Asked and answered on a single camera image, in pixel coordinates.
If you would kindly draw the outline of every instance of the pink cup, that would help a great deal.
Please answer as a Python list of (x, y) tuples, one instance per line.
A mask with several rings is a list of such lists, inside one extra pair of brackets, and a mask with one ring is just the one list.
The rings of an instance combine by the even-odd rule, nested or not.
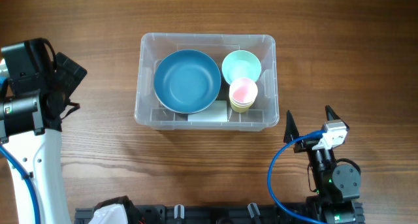
[(229, 98), (238, 106), (248, 106), (254, 103), (258, 87), (249, 78), (236, 79), (229, 88)]

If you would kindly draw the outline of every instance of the blue wire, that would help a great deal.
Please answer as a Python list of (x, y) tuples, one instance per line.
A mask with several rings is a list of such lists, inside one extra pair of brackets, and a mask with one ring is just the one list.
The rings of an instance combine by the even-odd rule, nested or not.
[(301, 136), (298, 137), (296, 139), (294, 139), (293, 141), (289, 142), (288, 144), (286, 144), (286, 146), (284, 146), (282, 149), (280, 149), (280, 151), (274, 156), (272, 163), (270, 164), (270, 167), (268, 168), (268, 173), (267, 173), (267, 186), (268, 186), (268, 192), (270, 192), (270, 196), (274, 199), (274, 201), (276, 202), (276, 204), (287, 214), (289, 214), (290, 216), (300, 219), (302, 221), (306, 221), (308, 223), (316, 223), (316, 224), (326, 224), (322, 221), (317, 221), (314, 220), (312, 218), (308, 218), (308, 217), (304, 217), (301, 216), (299, 214), (296, 214), (290, 210), (288, 210), (275, 196), (273, 189), (272, 189), (272, 172), (273, 172), (273, 166), (274, 163), (276, 162), (277, 158), (279, 157), (279, 155), (286, 150), (288, 147), (292, 146), (293, 144), (295, 144), (296, 142), (300, 142), (301, 140), (307, 139), (307, 138), (321, 138), (322, 134), (325, 133), (324, 130), (319, 130), (319, 131), (315, 131), (312, 132), (306, 136)]
[(27, 185), (27, 189), (31, 194), (32, 204), (33, 204), (33, 212), (35, 213), (35, 223), (40, 224), (40, 210), (39, 210), (39, 203), (37, 194), (35, 192), (35, 188), (33, 187), (31, 178), (29, 177), (28, 173), (25, 171), (23, 166), (17, 162), (17, 160), (13, 157), (13, 155), (9, 154), (8, 151), (0, 144), (0, 152), (6, 157), (8, 161), (18, 170), (22, 178), (25, 178), (25, 183)]

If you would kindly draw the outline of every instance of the yellow cup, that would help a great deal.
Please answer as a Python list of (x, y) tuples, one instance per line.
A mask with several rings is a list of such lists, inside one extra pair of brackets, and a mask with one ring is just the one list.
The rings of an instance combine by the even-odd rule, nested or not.
[(231, 103), (231, 108), (237, 113), (246, 112), (251, 107), (251, 105), (254, 103), (254, 102), (252, 102), (251, 104), (249, 104), (247, 106), (240, 106), (233, 101), (231, 95), (229, 95), (229, 102)]

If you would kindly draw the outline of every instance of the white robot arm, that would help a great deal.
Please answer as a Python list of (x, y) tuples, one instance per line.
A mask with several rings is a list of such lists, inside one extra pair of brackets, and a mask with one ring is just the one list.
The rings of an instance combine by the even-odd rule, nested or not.
[[(46, 47), (51, 49), (51, 61)], [(61, 173), (61, 118), (87, 71), (42, 38), (3, 47), (0, 152), (9, 161), (20, 224), (71, 224)], [(13, 96), (6, 97), (8, 85)], [(102, 202), (91, 224), (137, 224), (127, 200)]]

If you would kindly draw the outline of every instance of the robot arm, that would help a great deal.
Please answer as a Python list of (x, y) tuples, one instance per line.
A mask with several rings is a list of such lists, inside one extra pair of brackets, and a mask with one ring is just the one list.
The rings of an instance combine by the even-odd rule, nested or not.
[[(295, 153), (308, 154), (308, 172), (312, 170), (316, 186), (313, 192), (317, 195), (306, 199), (310, 216), (325, 223), (363, 223), (364, 220), (357, 219), (354, 203), (360, 197), (360, 167), (349, 159), (335, 159), (333, 152), (333, 148), (345, 143), (349, 126), (330, 106), (325, 107), (325, 112), (327, 121), (322, 127), (325, 131), (322, 138), (302, 140), (294, 147)], [(298, 137), (296, 123), (288, 111), (284, 142)]]
[[(1, 52), (0, 149), (9, 159), (19, 223), (71, 224), (61, 173), (60, 114), (68, 105), (73, 108), (65, 117), (80, 108), (69, 97), (87, 71), (64, 54), (55, 54), (42, 38), (3, 47)], [(8, 84), (11, 97), (6, 97)], [(132, 202), (120, 197), (99, 203), (90, 223), (142, 221)]]

